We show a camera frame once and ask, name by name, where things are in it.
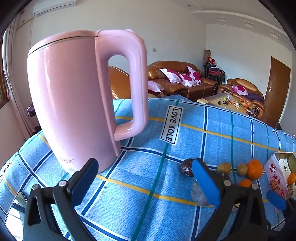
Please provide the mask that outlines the small orange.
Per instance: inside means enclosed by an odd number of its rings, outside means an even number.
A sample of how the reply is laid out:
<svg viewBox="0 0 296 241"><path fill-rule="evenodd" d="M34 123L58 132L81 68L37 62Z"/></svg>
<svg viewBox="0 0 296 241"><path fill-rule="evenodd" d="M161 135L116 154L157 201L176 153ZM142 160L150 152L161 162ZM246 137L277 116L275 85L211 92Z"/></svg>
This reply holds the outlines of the small orange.
<svg viewBox="0 0 296 241"><path fill-rule="evenodd" d="M295 173L290 173L287 179L287 184L288 185L293 185L296 181L296 174Z"/></svg>
<svg viewBox="0 0 296 241"><path fill-rule="evenodd" d="M253 182L249 179L243 179L239 182L238 186L240 187L246 187L248 188L249 186L251 186L253 184Z"/></svg>

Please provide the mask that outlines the pale round fruit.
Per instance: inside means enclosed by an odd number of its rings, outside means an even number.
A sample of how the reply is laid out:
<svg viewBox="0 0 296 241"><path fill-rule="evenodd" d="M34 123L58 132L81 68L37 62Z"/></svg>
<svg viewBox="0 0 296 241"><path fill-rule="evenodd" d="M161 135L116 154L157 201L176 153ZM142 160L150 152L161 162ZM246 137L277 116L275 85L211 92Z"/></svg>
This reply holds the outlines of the pale round fruit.
<svg viewBox="0 0 296 241"><path fill-rule="evenodd" d="M246 164L240 163L237 166L237 174L240 176L245 176L247 175L248 172L248 166Z"/></svg>

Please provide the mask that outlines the large orange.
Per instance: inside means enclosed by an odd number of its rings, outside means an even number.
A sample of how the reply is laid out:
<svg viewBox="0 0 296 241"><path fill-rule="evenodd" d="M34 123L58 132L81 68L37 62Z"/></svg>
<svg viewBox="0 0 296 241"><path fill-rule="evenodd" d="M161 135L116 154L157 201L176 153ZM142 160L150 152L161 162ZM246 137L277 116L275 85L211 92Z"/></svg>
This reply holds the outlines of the large orange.
<svg viewBox="0 0 296 241"><path fill-rule="evenodd" d="M251 160L247 164L247 176L250 180L257 180L263 174L263 166L259 160Z"/></svg>

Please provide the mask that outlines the yellow-green kiwi fruit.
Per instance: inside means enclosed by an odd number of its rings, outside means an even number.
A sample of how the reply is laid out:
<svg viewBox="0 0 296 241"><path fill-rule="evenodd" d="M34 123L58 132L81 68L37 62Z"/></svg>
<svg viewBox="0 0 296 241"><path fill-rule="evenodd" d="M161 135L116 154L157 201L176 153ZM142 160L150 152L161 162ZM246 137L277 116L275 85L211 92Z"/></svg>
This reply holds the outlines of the yellow-green kiwi fruit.
<svg viewBox="0 0 296 241"><path fill-rule="evenodd" d="M231 168L230 164L228 164L228 163L221 163L217 166L217 172L218 173L226 173L229 175L232 172L232 168Z"/></svg>

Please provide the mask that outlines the dark passion fruit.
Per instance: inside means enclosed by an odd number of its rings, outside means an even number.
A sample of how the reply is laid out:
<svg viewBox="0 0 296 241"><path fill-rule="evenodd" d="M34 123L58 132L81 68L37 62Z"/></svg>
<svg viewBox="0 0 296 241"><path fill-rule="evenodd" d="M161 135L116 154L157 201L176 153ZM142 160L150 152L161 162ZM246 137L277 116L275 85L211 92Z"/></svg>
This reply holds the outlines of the dark passion fruit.
<svg viewBox="0 0 296 241"><path fill-rule="evenodd" d="M193 177L192 162L194 159L185 159L181 163L181 172L186 176Z"/></svg>

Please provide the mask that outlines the small orange in box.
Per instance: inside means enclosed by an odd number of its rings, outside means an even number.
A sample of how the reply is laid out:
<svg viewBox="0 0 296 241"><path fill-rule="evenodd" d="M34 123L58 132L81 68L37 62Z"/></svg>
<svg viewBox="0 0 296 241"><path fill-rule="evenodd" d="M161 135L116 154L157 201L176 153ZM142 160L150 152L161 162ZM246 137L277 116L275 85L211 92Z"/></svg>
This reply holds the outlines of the small orange in box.
<svg viewBox="0 0 296 241"><path fill-rule="evenodd" d="M296 174L295 173L290 173L287 179L287 184L288 185L293 185L296 181Z"/></svg>

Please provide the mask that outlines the pink biscuit tin box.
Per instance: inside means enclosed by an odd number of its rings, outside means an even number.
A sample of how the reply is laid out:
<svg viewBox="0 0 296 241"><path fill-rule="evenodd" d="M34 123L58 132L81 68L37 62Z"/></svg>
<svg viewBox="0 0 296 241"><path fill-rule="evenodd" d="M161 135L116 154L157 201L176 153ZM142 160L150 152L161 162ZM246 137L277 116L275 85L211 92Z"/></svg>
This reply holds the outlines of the pink biscuit tin box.
<svg viewBox="0 0 296 241"><path fill-rule="evenodd" d="M295 183L287 184L290 173L295 173L295 155L292 152L277 152L264 165L270 190L284 200L295 199Z"/></svg>

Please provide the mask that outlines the blue plaid tablecloth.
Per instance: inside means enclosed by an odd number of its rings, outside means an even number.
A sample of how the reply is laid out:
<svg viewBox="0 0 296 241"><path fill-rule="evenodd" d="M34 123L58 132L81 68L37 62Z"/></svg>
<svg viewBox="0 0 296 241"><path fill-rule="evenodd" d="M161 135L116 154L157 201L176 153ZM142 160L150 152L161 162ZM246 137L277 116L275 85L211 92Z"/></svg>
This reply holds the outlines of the blue plaid tablecloth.
<svg viewBox="0 0 296 241"><path fill-rule="evenodd" d="M180 97L152 98L146 128L121 141L115 162L99 173L76 211L97 240L194 240L214 208L191 198L194 179L181 162L201 158L215 170L278 151L295 138L249 116Z"/></svg>

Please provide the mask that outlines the wooden coffee table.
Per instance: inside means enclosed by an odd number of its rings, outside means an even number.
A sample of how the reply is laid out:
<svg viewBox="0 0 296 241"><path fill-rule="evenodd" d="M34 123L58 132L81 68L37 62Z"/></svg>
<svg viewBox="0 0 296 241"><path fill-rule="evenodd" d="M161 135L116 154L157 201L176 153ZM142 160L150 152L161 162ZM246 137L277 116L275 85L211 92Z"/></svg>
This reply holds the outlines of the wooden coffee table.
<svg viewBox="0 0 296 241"><path fill-rule="evenodd" d="M251 105L247 104L243 98L238 98L230 95L227 92L216 94L210 97L205 97L197 100L198 103L212 105L223 109L231 110L242 114L253 114Z"/></svg>

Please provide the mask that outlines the brown wooden door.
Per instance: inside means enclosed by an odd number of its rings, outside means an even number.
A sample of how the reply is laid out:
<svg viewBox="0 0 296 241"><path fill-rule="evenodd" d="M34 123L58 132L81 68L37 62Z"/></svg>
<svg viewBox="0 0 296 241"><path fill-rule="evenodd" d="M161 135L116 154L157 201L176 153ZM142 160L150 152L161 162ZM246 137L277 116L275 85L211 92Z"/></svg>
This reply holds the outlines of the brown wooden door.
<svg viewBox="0 0 296 241"><path fill-rule="evenodd" d="M271 57L271 66L267 91L264 98L265 112L263 120L275 128L280 120L290 85L290 68Z"/></svg>

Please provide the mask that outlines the pink electric kettle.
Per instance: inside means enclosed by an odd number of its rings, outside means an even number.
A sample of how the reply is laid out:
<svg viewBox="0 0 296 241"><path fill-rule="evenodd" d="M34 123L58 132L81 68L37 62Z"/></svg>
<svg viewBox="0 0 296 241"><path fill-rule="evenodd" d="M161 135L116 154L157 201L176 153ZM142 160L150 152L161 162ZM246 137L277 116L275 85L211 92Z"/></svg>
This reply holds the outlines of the pink electric kettle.
<svg viewBox="0 0 296 241"><path fill-rule="evenodd" d="M132 120L115 122L109 80L111 57L128 60ZM106 170L120 142L148 121L147 49L132 30L73 31L47 37L28 53L31 99L45 138L63 169L73 174L97 160Z"/></svg>

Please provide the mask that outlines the stacked dark chairs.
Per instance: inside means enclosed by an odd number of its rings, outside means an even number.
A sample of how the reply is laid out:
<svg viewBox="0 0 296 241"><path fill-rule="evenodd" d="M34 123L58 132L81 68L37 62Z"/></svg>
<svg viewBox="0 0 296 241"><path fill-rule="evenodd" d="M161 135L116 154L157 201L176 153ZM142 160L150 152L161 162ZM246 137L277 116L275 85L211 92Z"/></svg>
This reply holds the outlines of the stacked dark chairs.
<svg viewBox="0 0 296 241"><path fill-rule="evenodd" d="M206 78L216 81L219 85L225 83L225 71L222 70L216 60L211 57L210 50L204 50L203 67Z"/></svg>

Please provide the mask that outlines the pink white cushion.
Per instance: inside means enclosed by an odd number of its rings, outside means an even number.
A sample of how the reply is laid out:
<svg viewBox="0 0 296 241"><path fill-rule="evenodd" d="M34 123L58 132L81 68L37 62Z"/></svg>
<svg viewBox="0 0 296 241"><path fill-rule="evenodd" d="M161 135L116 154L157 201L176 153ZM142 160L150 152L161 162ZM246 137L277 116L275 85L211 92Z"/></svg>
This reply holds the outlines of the pink white cushion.
<svg viewBox="0 0 296 241"><path fill-rule="evenodd" d="M193 68L191 68L190 66L187 66L187 68L188 68L189 76L192 78L192 80L194 80L198 84L202 83L201 74L196 70L194 70Z"/></svg>

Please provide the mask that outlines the brown leather three-seat sofa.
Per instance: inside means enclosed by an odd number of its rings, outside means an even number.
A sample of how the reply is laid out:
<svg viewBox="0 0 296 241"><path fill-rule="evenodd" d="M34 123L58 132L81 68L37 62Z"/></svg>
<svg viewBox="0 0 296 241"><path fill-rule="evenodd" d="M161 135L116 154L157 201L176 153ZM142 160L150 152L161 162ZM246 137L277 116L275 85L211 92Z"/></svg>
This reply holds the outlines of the brown leather three-seat sofa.
<svg viewBox="0 0 296 241"><path fill-rule="evenodd" d="M200 84L189 76L190 66L201 74ZM164 95L180 94L183 97L196 101L217 93L218 83L202 75L202 72L193 64L179 61L157 61L148 66L148 80L160 84Z"/></svg>

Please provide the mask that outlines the white air conditioner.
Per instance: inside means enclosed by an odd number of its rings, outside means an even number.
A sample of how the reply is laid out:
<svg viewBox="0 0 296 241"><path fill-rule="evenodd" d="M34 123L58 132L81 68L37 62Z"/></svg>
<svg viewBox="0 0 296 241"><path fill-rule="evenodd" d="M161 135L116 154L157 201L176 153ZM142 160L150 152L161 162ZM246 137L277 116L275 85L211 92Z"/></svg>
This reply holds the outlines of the white air conditioner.
<svg viewBox="0 0 296 241"><path fill-rule="evenodd" d="M46 0L38 1L33 8L33 16L40 16L52 11L76 5L75 0Z"/></svg>

